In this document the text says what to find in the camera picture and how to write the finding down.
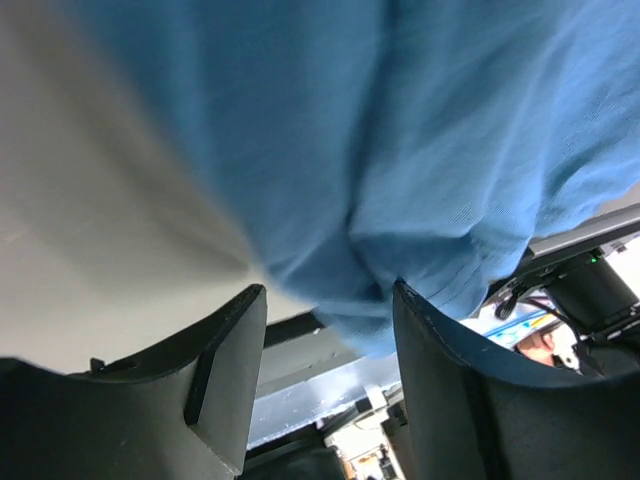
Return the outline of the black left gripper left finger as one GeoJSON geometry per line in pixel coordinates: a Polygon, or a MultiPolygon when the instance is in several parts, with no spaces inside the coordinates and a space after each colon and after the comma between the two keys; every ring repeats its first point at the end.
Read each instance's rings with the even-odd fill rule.
{"type": "Polygon", "coordinates": [[[5,479],[233,479],[243,470],[266,290],[113,363],[59,374],[1,362],[5,479]]]}

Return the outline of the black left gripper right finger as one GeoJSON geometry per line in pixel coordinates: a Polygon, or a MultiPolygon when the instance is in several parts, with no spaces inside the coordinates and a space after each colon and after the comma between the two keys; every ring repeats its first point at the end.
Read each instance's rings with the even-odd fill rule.
{"type": "Polygon", "coordinates": [[[534,362],[393,289],[397,356],[421,479],[635,479],[639,376],[534,362]]]}

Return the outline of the blue t shirt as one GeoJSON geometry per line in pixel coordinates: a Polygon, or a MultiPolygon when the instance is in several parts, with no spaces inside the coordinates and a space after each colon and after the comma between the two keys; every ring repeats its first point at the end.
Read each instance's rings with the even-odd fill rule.
{"type": "Polygon", "coordinates": [[[276,284],[368,354],[395,348],[395,281],[465,319],[639,179],[635,1],[63,9],[276,284]]]}

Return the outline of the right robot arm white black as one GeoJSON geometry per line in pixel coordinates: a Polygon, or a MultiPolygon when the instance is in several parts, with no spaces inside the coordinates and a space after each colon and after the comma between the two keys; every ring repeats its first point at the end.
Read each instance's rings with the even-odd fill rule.
{"type": "Polygon", "coordinates": [[[528,305],[569,327],[575,337],[571,366],[581,373],[601,377],[639,370],[639,297],[601,248],[554,263],[533,262],[491,292],[500,320],[528,305]]]}

